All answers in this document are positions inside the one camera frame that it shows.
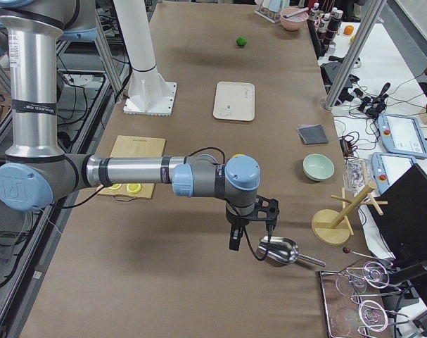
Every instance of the wine glass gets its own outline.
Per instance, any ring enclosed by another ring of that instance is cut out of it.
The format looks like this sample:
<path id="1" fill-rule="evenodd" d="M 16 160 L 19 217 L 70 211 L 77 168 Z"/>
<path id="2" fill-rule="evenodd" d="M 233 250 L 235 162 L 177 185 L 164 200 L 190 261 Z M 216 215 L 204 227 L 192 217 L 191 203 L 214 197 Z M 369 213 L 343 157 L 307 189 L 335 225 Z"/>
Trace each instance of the wine glass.
<path id="1" fill-rule="evenodd" d="M 354 297 L 363 295 L 368 285 L 383 289 L 389 285 L 389 280 L 385 266 L 376 261 L 369 261 L 362 268 L 346 268 L 339 273 L 335 286 L 343 296 Z"/>
<path id="2" fill-rule="evenodd" d="M 372 337 L 373 332 L 384 331 L 388 326 L 388 316 L 385 310 L 375 301 L 361 302 L 358 310 L 342 307 L 331 318 L 333 336 L 356 338 L 360 335 Z"/>

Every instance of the pink bowl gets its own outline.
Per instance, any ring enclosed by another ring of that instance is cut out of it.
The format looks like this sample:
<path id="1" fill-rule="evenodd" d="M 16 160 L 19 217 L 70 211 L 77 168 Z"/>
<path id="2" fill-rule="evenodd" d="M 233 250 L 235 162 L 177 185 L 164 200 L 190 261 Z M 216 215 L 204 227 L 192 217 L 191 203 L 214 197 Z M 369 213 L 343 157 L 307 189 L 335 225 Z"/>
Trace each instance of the pink bowl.
<path id="1" fill-rule="evenodd" d="M 284 15 L 290 15 L 296 11 L 299 11 L 300 9 L 301 8 L 297 8 L 297 7 L 288 7 L 288 8 L 284 8 L 281 11 L 281 24 L 283 28 L 285 28 L 286 30 L 295 31 L 295 30 L 299 30 L 302 27 L 302 25 L 304 25 L 305 21 L 307 21 L 309 17 L 307 12 L 297 14 L 297 16 L 293 16 L 292 18 L 289 18 L 289 19 L 285 19 L 283 17 Z"/>

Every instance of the electronic device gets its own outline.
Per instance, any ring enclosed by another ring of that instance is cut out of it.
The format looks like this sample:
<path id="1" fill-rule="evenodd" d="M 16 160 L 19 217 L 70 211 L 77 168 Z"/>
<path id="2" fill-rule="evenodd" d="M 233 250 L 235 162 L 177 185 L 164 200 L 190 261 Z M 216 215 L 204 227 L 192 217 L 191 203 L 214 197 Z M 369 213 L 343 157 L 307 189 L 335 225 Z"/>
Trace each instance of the electronic device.
<path id="1" fill-rule="evenodd" d="M 427 261 L 427 174 L 416 163 L 380 197 L 387 201 L 383 216 L 369 206 L 388 248 L 394 266 L 406 269 Z M 410 282 L 427 306 L 427 274 Z"/>
<path id="2" fill-rule="evenodd" d="M 383 113 L 377 122 L 388 152 L 427 158 L 427 143 L 415 117 Z"/>
<path id="3" fill-rule="evenodd" d="M 364 92 L 362 90 L 358 88 L 354 89 L 353 93 L 362 100 L 358 110 L 365 113 L 370 118 L 378 118 L 379 114 L 387 108 L 385 100 L 388 97 L 386 93 L 390 89 L 390 85 L 389 82 L 385 83 L 378 96 L 363 96 Z"/>
<path id="4" fill-rule="evenodd" d="M 334 61 L 328 62 L 321 65 L 321 75 L 323 77 L 323 82 L 326 85 L 332 85 L 333 81 L 337 77 L 338 71 L 340 70 L 341 62 Z M 349 77 L 347 78 L 343 88 L 350 89 L 352 88 L 352 83 Z"/>
<path id="5" fill-rule="evenodd" d="M 384 193 L 415 163 L 415 157 L 410 155 L 374 153 L 371 156 L 371 167 L 379 193 Z"/>
<path id="6" fill-rule="evenodd" d="M 341 137 L 340 139 L 338 139 L 338 143 L 340 144 L 340 148 L 343 152 L 344 157 L 354 155 L 354 151 L 352 150 L 352 144 L 350 141 L 346 140 L 344 137 Z"/>

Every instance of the black monitor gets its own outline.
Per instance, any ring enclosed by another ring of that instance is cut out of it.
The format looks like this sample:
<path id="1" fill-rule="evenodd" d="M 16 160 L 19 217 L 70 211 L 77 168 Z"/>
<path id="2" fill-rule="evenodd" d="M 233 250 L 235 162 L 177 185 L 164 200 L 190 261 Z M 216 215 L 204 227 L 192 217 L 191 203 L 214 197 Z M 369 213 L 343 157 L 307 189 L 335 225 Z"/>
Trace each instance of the black monitor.
<path id="1" fill-rule="evenodd" d="M 413 165 L 379 198 L 383 216 L 374 208 L 371 214 L 388 248 L 395 254 L 395 265 L 408 268 L 427 260 L 427 174 Z M 412 278 L 419 296 L 427 306 L 427 275 Z"/>

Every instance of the wooden base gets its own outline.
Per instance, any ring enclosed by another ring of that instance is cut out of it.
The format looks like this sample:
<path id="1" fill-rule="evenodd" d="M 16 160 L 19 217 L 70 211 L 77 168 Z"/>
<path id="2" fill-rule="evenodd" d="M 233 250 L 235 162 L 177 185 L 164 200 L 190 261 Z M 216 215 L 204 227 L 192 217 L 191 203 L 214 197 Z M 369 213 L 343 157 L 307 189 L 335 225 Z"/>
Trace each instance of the wooden base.
<path id="1" fill-rule="evenodd" d="M 313 215 L 312 230 L 313 233 L 324 243 L 330 245 L 343 245 L 349 240 L 351 233 L 348 225 L 342 220 L 337 227 L 332 228 L 332 220 L 339 214 L 339 212 L 324 209 L 320 210 Z"/>

